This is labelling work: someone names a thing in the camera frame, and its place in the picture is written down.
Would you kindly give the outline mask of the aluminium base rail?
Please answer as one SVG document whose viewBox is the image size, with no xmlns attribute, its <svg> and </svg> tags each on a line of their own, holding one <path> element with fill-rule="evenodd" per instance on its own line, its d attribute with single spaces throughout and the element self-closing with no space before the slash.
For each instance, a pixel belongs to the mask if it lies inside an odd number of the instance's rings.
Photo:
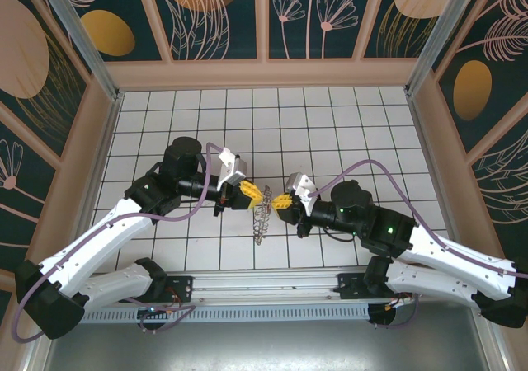
<svg viewBox="0 0 528 371">
<path fill-rule="evenodd" d="M 191 301 L 232 304 L 340 299 L 334 289 L 337 287 L 337 275 L 341 273 L 363 272 L 277 270 L 197 273 L 190 275 L 194 278 Z M 87 310 L 96 310 L 127 298 L 135 298 L 144 303 L 164 303 L 160 297 L 169 275 L 155 279 L 144 268 L 132 265 L 116 272 L 91 277 L 78 292 L 88 297 Z M 461 279 L 436 270 L 393 263 L 389 267 L 389 273 L 382 277 L 388 279 L 389 288 L 397 294 L 424 295 L 470 308 L 478 306 L 474 301 L 477 293 L 475 288 Z"/>
</svg>

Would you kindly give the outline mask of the aluminium frame post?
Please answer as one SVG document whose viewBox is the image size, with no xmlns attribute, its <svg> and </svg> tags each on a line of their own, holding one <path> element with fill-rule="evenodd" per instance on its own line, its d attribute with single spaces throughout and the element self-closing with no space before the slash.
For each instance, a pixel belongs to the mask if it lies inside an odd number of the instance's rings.
<svg viewBox="0 0 528 371">
<path fill-rule="evenodd" d="M 448 0 L 432 32 L 419 55 L 417 63 L 405 86 L 407 98 L 413 98 L 420 90 L 432 65 L 443 46 L 448 42 L 460 18 L 471 0 Z"/>
<path fill-rule="evenodd" d="M 78 47 L 79 52 L 92 70 L 92 74 L 101 85 L 103 91 L 111 100 L 115 101 L 119 96 L 119 88 L 106 69 L 104 61 L 92 43 L 77 12 L 69 0 L 49 0 L 49 2 L 61 23 L 72 36 L 73 43 Z"/>
</svg>

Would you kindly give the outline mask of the grey metal sheet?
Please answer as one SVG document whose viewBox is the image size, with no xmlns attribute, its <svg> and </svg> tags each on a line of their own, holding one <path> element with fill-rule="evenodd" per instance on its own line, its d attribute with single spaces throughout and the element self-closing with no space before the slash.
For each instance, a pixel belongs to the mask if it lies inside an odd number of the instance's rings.
<svg viewBox="0 0 528 371">
<path fill-rule="evenodd" d="M 500 331 L 467 308 L 424 302 L 406 325 L 366 321 L 182 323 L 158 336 L 130 324 L 78 326 L 44 371 L 520 371 Z"/>
</svg>

